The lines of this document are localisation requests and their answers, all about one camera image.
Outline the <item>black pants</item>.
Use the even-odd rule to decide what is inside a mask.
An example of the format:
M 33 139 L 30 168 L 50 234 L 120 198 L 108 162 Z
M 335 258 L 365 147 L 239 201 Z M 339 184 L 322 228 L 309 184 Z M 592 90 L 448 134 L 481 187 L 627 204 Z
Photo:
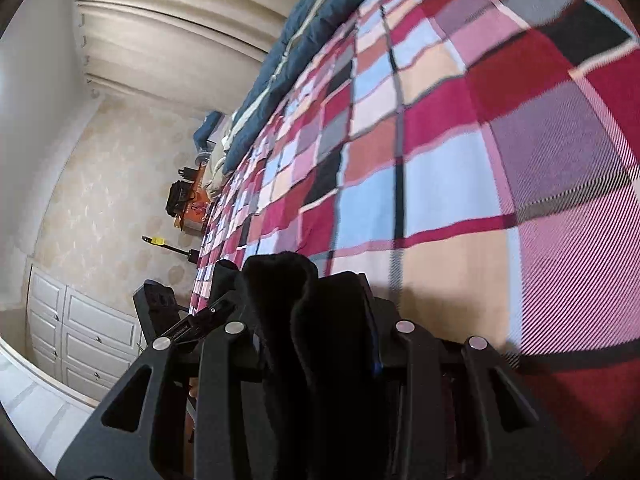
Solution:
M 442 343 L 354 272 L 282 252 L 213 270 L 195 470 L 204 479 L 442 479 Z

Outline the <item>black and yellow tool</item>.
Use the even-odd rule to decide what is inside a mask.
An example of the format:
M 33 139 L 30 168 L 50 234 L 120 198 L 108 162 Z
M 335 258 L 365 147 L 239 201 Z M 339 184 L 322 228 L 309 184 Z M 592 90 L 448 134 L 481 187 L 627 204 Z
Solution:
M 163 237 L 145 236 L 145 235 L 143 235 L 141 237 L 141 239 L 146 244 L 169 250 L 170 252 L 174 252 L 175 254 L 178 254 L 178 255 L 182 255 L 190 263 L 193 263 L 193 264 L 197 264 L 198 263 L 198 255 L 200 253 L 198 252 L 197 249 L 186 250 L 186 249 L 181 249 L 181 248 L 178 248 L 178 247 L 171 246 L 171 245 L 166 243 L 166 240 L 164 240 Z

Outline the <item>dark blue quilt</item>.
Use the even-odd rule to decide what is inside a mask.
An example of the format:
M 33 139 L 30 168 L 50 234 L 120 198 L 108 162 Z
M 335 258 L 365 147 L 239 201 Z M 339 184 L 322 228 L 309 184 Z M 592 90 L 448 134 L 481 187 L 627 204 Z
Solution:
M 229 130 L 208 155 L 207 168 L 228 176 L 314 56 L 364 0 L 298 0 L 262 63 Z

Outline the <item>beige curtain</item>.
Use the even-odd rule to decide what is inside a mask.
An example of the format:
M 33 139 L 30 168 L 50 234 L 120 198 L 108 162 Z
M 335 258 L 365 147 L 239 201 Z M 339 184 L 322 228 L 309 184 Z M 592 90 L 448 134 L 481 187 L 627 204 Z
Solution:
M 89 84 L 206 113 L 240 106 L 298 0 L 75 0 Z

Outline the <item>plaid bed blanket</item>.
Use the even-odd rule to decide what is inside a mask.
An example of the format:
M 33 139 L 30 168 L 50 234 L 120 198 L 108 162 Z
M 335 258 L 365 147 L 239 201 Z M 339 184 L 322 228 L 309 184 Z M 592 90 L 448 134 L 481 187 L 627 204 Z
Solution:
M 639 423 L 639 35 L 617 0 L 364 0 L 213 201 L 216 261 L 366 274 L 488 339 L 587 468 Z

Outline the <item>white drawer cabinet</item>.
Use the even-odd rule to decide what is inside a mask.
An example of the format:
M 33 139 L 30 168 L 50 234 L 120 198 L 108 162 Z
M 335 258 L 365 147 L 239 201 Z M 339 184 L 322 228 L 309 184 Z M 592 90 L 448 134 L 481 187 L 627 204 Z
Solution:
M 100 304 L 32 266 L 26 296 L 30 358 L 99 401 L 145 348 L 137 318 Z

